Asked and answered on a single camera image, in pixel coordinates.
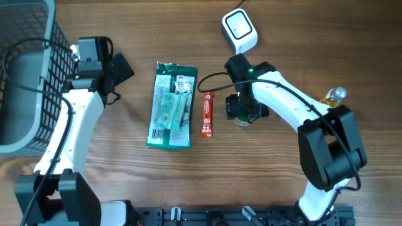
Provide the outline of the white barcode scanner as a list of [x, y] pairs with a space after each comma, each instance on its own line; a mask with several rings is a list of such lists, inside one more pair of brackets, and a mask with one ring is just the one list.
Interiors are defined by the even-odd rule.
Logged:
[[236, 55], [247, 52], [258, 42], [258, 33], [243, 9], [227, 13], [222, 18], [221, 31]]

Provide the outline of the green lidded cup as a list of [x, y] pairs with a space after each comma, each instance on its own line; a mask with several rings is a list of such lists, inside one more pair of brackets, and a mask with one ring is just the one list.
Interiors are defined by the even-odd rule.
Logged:
[[241, 127], [247, 127], [250, 125], [250, 122], [247, 118], [247, 116], [237, 116], [233, 119], [233, 121]]

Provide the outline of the green sponge package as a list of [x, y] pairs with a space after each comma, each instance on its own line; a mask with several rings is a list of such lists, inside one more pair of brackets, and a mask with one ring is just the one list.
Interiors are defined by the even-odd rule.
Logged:
[[[191, 117], [195, 96], [198, 68], [172, 63], [158, 62], [153, 91], [151, 120], [149, 124], [146, 145], [161, 149], [190, 149], [191, 146]], [[161, 115], [161, 101], [164, 91], [183, 94], [188, 93], [185, 112], [180, 123], [179, 131], [171, 131], [156, 124]]]

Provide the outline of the red coffee stick sachet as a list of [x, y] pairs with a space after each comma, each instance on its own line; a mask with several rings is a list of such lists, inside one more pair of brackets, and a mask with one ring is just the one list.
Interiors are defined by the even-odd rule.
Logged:
[[204, 108], [203, 108], [203, 118], [202, 118], [202, 137], [212, 136], [212, 108], [213, 108], [213, 98], [212, 92], [204, 93]]

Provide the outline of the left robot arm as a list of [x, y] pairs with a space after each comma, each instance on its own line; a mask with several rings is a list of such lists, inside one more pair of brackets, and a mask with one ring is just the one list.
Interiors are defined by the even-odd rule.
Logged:
[[60, 93], [58, 117], [43, 157], [29, 176], [20, 176], [14, 192], [22, 225], [136, 225], [142, 221], [128, 200], [102, 202], [85, 180], [85, 162], [97, 120], [114, 87], [133, 76], [125, 58], [113, 55], [106, 36], [79, 38], [77, 53]]

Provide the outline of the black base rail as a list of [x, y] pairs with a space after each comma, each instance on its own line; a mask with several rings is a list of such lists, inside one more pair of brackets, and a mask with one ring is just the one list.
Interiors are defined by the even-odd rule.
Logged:
[[216, 209], [172, 209], [143, 207], [136, 212], [141, 217], [137, 225], [148, 226], [213, 226], [213, 225], [323, 225], [323, 226], [355, 226], [352, 207], [335, 207], [318, 223], [309, 221], [294, 206], [271, 208], [216, 208]]

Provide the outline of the yellow dish soap bottle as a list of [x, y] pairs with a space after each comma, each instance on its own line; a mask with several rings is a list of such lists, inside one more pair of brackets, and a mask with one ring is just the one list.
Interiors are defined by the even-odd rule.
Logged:
[[329, 90], [326, 96], [323, 97], [320, 102], [323, 104], [327, 104], [332, 108], [335, 108], [338, 105], [340, 105], [340, 103], [344, 98], [346, 98], [346, 96], [347, 96], [346, 89], [343, 87], [337, 87]]

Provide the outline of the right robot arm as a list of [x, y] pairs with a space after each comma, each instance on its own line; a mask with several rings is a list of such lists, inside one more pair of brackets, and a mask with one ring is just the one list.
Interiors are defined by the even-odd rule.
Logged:
[[298, 210], [306, 223], [322, 223], [335, 210], [340, 191], [367, 164], [354, 114], [344, 105], [332, 108], [310, 98], [268, 62], [252, 66], [240, 53], [224, 68], [236, 90], [226, 98], [228, 119], [248, 126], [273, 110], [297, 132], [308, 180]]

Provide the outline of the teal snack packet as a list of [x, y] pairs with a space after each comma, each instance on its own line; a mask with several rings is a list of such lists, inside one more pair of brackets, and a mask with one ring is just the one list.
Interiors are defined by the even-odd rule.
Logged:
[[175, 94], [164, 91], [161, 101], [161, 115], [156, 124], [171, 131], [179, 131], [187, 100], [188, 93], [186, 92]]

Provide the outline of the grey plastic mesh basket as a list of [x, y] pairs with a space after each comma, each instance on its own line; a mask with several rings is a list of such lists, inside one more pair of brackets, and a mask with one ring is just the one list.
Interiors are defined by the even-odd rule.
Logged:
[[1, 155], [40, 156], [75, 57], [51, 0], [1, 1]]

